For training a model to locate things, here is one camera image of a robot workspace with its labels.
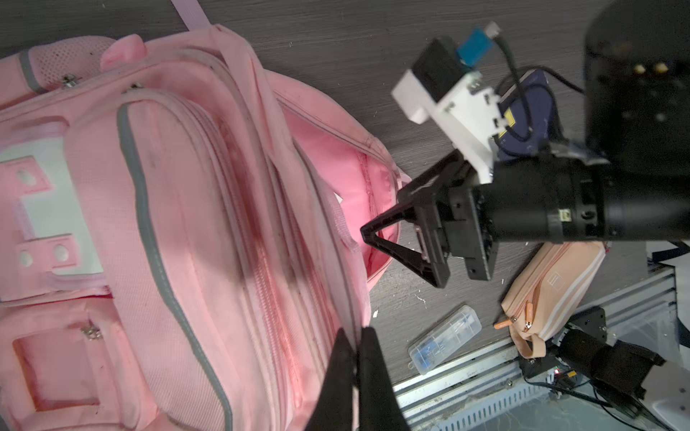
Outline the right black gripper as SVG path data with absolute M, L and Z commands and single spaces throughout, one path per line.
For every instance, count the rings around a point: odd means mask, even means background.
M 498 244 L 474 185 L 474 171 L 458 150 L 444 156 L 397 192 L 397 203 L 361 228 L 366 244 L 400 262 L 436 288 L 450 277 L 450 257 L 465 262 L 472 280 L 492 278 Z M 406 222 L 415 225 L 422 252 L 378 235 Z

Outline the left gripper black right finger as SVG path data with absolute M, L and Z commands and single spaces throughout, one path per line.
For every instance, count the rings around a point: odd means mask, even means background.
M 362 329 L 358 353 L 359 429 L 410 431 L 395 397 L 376 330 Z

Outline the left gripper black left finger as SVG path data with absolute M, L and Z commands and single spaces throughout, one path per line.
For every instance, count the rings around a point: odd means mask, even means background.
M 316 407 L 305 431 L 353 429 L 356 356 L 343 329 L 337 332 Z

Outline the dark navy notebook yellow label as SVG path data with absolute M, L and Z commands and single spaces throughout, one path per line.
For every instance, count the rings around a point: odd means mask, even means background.
M 531 156 L 537 152 L 539 145 L 546 140 L 556 140 L 555 102 L 551 94 L 549 81 L 541 70 L 531 70 L 521 77 L 521 87 L 526 95 L 526 101 L 532 118 L 532 134 L 530 140 L 521 142 L 507 131 L 501 132 L 494 138 L 498 147 L 498 160 L 508 161 L 513 156 L 506 154 L 504 149 L 520 156 Z M 528 134 L 528 122 L 522 99 L 510 77 L 510 87 L 501 89 L 500 111 L 511 129 L 519 136 Z

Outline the pink school backpack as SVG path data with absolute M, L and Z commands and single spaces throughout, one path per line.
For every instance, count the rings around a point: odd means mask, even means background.
M 1 426 L 305 430 L 409 178 L 329 96 L 187 31 L 1 61 Z

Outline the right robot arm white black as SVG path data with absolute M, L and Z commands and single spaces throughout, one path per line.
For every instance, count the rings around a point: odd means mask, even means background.
M 500 242 L 688 238 L 688 2 L 603 10 L 584 40 L 584 140 L 546 139 L 504 161 L 495 137 L 508 124 L 466 61 L 473 48 L 434 39 L 395 86 L 405 115 L 434 120 L 454 150 L 363 226 L 366 244 L 442 288 L 452 256 L 490 279 Z

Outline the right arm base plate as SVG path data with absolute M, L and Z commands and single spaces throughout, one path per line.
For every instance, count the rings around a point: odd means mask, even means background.
M 574 314 L 564 331 L 546 343 L 546 356 L 519 359 L 524 377 L 536 377 L 557 363 L 588 377 L 594 387 L 615 400 L 637 402 L 646 391 L 641 384 L 654 366 L 666 360 L 641 346 L 623 341 L 607 344 L 606 312 L 592 307 Z

